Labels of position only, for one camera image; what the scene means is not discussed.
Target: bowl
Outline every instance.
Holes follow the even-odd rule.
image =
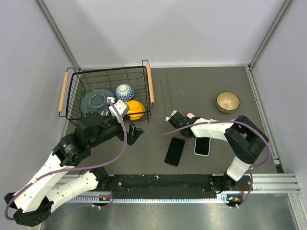
[[[138,120],[144,115],[145,107],[141,102],[136,100],[131,100],[126,102],[126,104],[130,107],[130,110],[127,112],[127,114],[130,116],[130,120]]]
[[[216,97],[218,109],[224,113],[232,113],[240,106],[239,97],[233,92],[222,92]]]
[[[134,90],[128,84],[121,84],[115,90],[115,96],[119,100],[123,100],[124,102],[130,101],[134,97]]]

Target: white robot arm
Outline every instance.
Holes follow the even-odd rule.
[[[129,119],[125,116],[129,107],[123,101],[118,100],[115,108],[123,120]],[[10,207],[17,209],[13,215],[17,224],[35,226],[46,220],[52,212],[68,200],[86,191],[105,188],[108,174],[104,168],[91,169],[72,182],[59,187],[55,187],[55,185],[67,173],[67,169],[74,168],[91,155],[91,148],[115,136],[122,141],[124,140],[123,129],[112,107],[110,112],[113,115],[112,118],[102,117],[95,112],[90,112],[81,118],[77,122],[75,132],[60,140],[43,167],[27,184],[31,184],[31,186],[26,189],[26,185],[23,187],[23,191],[8,193],[5,196],[6,203],[11,202]],[[132,145],[143,132],[144,130],[130,124],[127,133],[128,144]],[[63,170],[63,172],[42,177],[58,170]]]
[[[250,166],[255,163],[257,157],[265,147],[265,143],[260,139],[260,137],[255,135],[248,128],[235,124],[235,121],[249,125],[260,133],[266,141],[268,141],[265,134],[245,116],[239,116],[234,120],[234,123],[215,123],[216,120],[206,120],[196,117],[193,114],[183,116],[175,110],[166,120],[175,128],[181,128],[197,123],[206,123],[181,130],[181,135],[184,137],[208,137],[227,141],[234,150],[236,156],[227,169],[226,175],[234,181],[240,180]]]

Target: black wire basket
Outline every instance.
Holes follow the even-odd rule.
[[[59,103],[59,116],[64,104],[67,80],[68,72],[66,71]],[[135,121],[149,121],[151,108],[154,106],[154,92],[148,60],[143,60],[141,66],[75,72],[71,77],[66,111],[62,117],[66,117],[76,125],[77,121],[84,116],[81,112],[81,99],[87,93],[101,88],[114,92],[121,84],[130,85],[134,90],[133,100],[141,102],[145,108],[144,112],[129,115],[134,115]]]

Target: phone screen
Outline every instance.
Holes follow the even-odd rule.
[[[194,153],[196,155],[208,156],[210,153],[210,138],[196,138]]]
[[[166,154],[166,158],[165,158],[165,163],[166,164],[170,164],[173,166],[178,166],[179,165],[179,161],[180,161],[180,157],[183,151],[183,147],[184,147],[184,140],[178,139],[178,138],[173,138],[167,154]]]

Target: white wall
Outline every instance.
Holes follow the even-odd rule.
[[[81,67],[247,64],[284,0],[44,0]]]
[[[34,0],[1,1],[0,31],[0,229],[28,229],[4,218],[3,197],[27,183],[57,144],[71,64]]]
[[[288,172],[307,201],[307,1],[293,1],[254,69]]]

